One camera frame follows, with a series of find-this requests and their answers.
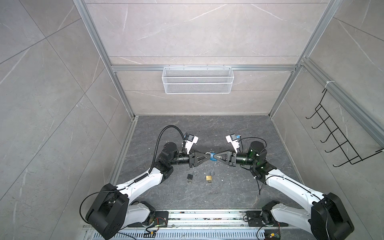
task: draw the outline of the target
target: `vertical metal post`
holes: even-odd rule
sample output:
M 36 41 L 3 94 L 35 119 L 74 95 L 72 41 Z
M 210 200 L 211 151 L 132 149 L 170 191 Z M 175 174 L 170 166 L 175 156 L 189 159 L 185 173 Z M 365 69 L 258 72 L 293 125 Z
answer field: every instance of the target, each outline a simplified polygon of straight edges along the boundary
M 84 0 L 73 0 L 73 2 L 76 5 L 77 10 L 79 11 L 79 14 L 80 14 L 80 16 L 81 16 L 81 18 L 85 24 L 85 27 L 87 28 L 89 35 L 91 36 L 91 39 L 92 39 L 93 43 L 95 44 L 97 51 L 99 52 L 101 60 L 103 61 L 105 68 L 107 69 L 108 74 L 111 77 L 112 82 L 116 87 L 116 90 L 119 93 L 119 96 L 120 96 L 121 101 L 123 102 L 123 104 L 125 106 L 125 109 L 127 110 L 130 118 L 133 119 L 135 117 L 135 114 L 133 113 L 132 107 L 129 104 L 129 101 L 127 99 L 127 96 L 125 95 L 124 89 L 121 86 L 119 79 L 117 78 L 115 72 L 111 68 L 112 64 L 109 60 L 107 51 L 105 50 L 105 47 L 104 47 L 103 43 L 101 42 L 100 36 L 97 33 L 96 27 L 92 21 L 91 15 L 88 12 L 88 9 L 87 9 L 87 6 L 86 6 Z
M 336 13 L 337 9 L 339 8 L 339 6 L 341 5 L 342 1 L 343 0 L 331 0 L 328 3 L 327 8 L 325 9 L 323 15 L 321 16 L 320 21 L 317 24 L 309 42 L 305 46 L 303 53 L 301 54 L 298 62 L 296 63 L 296 71 L 291 73 L 291 75 L 287 79 L 285 85 L 283 86 L 283 89 L 281 90 L 279 96 L 277 97 L 275 103 L 273 104 L 273 106 L 272 106 L 272 108 L 268 114 L 270 117 L 273 117 L 275 115 L 280 104 L 283 102 L 285 95 L 287 94 L 288 90 L 290 89 L 290 87 L 292 86 L 293 82 L 295 81 L 297 75 L 299 74 L 301 68 L 303 67 L 301 64 L 301 61 L 304 58 L 307 58 L 311 54 L 312 50 L 316 46 L 320 37 L 323 35 L 325 29 L 327 28 L 328 24 L 330 23 L 332 17 L 335 15 L 335 13 Z

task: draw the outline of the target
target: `mesh basket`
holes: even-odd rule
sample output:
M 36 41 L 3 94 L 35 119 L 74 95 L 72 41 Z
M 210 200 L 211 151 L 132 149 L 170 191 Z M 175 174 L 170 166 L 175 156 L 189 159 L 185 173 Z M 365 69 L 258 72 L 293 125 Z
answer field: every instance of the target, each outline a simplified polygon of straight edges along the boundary
M 162 80 L 167 94 L 230 93 L 233 71 L 230 67 L 165 67 Z

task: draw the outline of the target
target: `floor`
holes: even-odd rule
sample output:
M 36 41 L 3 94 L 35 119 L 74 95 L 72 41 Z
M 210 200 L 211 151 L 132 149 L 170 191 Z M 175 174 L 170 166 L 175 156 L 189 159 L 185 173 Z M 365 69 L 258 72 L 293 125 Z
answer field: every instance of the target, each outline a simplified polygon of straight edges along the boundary
M 122 166 L 118 183 L 128 181 L 144 172 L 151 165 L 158 134 L 166 125 L 176 125 L 181 131 L 199 137 L 194 148 L 201 152 L 220 152 L 232 148 L 225 136 L 240 134 L 242 137 L 261 137 L 268 143 L 267 160 L 285 174 L 298 180 L 268 116 L 140 116 Z M 167 141 L 181 148 L 181 137 L 175 129 L 164 132 L 159 148 Z M 251 140 L 244 140 L 244 151 Z M 208 184 L 205 176 L 213 170 L 213 181 Z M 198 174 L 192 183 L 187 174 Z M 258 194 L 256 180 L 240 166 L 229 167 L 222 162 L 208 160 L 195 168 L 188 165 L 174 166 L 172 175 L 162 184 L 149 189 L 138 200 L 145 200 L 158 209 L 166 208 L 261 208 L 271 200 L 300 207 L 286 195 L 269 186 Z

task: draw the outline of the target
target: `zip tie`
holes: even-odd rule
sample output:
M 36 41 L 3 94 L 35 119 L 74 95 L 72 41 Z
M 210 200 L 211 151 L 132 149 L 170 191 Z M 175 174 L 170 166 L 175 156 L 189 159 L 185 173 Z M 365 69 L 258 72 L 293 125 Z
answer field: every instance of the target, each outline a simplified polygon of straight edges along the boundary
M 327 81 L 324 88 L 327 88 L 328 83 L 333 83 L 334 81 Z

